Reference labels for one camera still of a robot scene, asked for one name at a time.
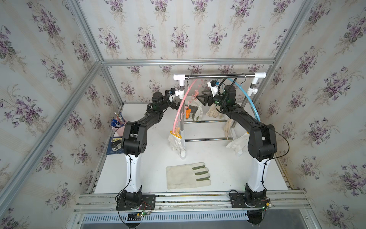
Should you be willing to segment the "white leather glove green fingers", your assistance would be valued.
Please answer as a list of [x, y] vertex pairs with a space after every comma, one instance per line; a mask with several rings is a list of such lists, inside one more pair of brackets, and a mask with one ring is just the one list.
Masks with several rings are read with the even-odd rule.
[[193, 98], [192, 96], [189, 96], [185, 100], [185, 105], [191, 109], [190, 117], [189, 119], [192, 119], [192, 121], [200, 121], [203, 117], [203, 108], [202, 103], [199, 102], [196, 98]]

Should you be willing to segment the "beige glove black cuff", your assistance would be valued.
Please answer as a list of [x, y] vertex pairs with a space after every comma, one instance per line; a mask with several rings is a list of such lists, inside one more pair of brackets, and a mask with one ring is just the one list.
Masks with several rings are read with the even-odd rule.
[[232, 119], [228, 119], [226, 121], [226, 124], [224, 125], [224, 134], [225, 134], [225, 138], [229, 139], [232, 136], [232, 124], [233, 124], [233, 120]]
[[220, 108], [219, 105], [211, 105], [206, 115], [208, 117], [222, 119], [224, 115], [220, 112]]

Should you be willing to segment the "white glove yellow cuff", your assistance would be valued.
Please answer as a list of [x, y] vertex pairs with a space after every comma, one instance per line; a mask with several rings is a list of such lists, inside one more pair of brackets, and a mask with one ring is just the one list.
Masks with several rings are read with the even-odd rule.
[[250, 135], [245, 133], [244, 135], [235, 138], [233, 141], [226, 145], [226, 148], [232, 149], [236, 156], [241, 156], [245, 152], [245, 148], [248, 145]]
[[180, 135], [176, 135], [173, 131], [170, 131], [168, 141], [173, 151], [176, 151], [182, 158], [186, 157], [186, 150], [182, 145], [182, 137]]

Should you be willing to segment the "blue wavy hanger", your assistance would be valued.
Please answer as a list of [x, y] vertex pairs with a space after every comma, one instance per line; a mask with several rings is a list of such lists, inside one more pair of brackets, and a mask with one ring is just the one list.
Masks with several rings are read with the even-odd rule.
[[[250, 88], [248, 92], [246, 92], [242, 87], [241, 84], [236, 82], [236, 78], [235, 79], [231, 79], [231, 78], [224, 78], [220, 83], [216, 83], [216, 89], [217, 92], [214, 95], [214, 103], [217, 106], [220, 106], [220, 109], [218, 110], [220, 113], [225, 114], [225, 115], [229, 115], [229, 114], [241, 114], [243, 112], [241, 111], [235, 111], [234, 109], [236, 108], [244, 108], [246, 103], [249, 103], [253, 113], [254, 113], [254, 117], [255, 119], [260, 122], [260, 116], [259, 113], [257, 111], [257, 108], [255, 107], [252, 99], [250, 98], [250, 95], [252, 94], [252, 89]], [[243, 100], [243, 105], [238, 105], [236, 103], [236, 88], [234, 87], [236, 86], [237, 88], [239, 88], [245, 98]]]

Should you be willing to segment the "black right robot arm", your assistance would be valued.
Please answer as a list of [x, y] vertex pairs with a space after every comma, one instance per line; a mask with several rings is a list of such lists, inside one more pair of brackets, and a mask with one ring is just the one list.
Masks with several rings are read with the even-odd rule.
[[265, 177], [268, 171], [268, 165], [277, 157], [276, 136], [280, 135], [273, 125], [266, 125], [260, 118], [252, 117], [244, 108], [236, 102], [236, 79], [231, 81], [230, 85], [220, 88], [224, 83], [212, 80], [208, 83], [209, 93], [201, 97], [203, 105], [214, 105], [215, 109], [229, 119], [237, 122], [248, 132], [248, 139], [244, 140], [249, 155], [252, 157], [251, 172], [246, 183], [243, 194], [243, 201], [249, 208], [261, 208], [265, 210], [270, 205], [270, 199], [267, 197], [267, 188], [264, 185]]

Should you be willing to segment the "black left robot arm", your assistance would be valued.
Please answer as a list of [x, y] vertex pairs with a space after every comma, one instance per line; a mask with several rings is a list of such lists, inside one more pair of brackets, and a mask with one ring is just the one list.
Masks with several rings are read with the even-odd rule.
[[120, 209], [127, 207], [136, 209], [143, 201], [141, 182], [141, 161], [140, 155], [147, 148], [148, 130], [158, 124], [168, 108], [176, 109], [179, 103], [174, 101], [175, 89], [166, 90], [165, 93], [155, 92], [152, 101], [147, 105], [144, 117], [134, 122], [127, 122], [121, 140], [127, 161], [126, 187], [119, 192], [117, 203]]

